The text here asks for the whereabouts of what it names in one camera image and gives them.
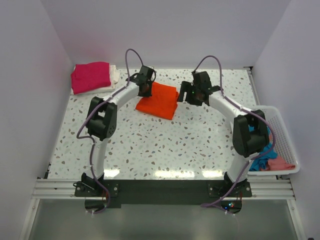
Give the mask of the orange t-shirt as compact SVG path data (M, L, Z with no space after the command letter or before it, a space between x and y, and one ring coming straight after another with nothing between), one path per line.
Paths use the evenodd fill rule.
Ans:
M177 109L179 93L177 88L161 83L152 84L152 96L143 97L135 109L144 114L172 120Z

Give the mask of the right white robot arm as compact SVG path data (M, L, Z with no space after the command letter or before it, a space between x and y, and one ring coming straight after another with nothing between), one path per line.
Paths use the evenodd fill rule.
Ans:
M230 197L240 190L239 182L247 179L249 161L270 143L265 113L241 106L225 96L220 86L213 86L206 71L192 73L193 81L181 83L178 101L201 106L203 103L219 111L230 122L235 156L225 173L223 192Z

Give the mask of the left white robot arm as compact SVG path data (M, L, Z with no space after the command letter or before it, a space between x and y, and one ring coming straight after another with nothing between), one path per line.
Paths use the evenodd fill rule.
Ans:
M90 169L82 174L81 181L92 196L99 196L104 190L104 157L107 143L117 129L118 110L135 97L150 97L155 79L155 70L143 65L139 72L129 77L126 85L104 98L91 100L85 124L87 133L93 138Z

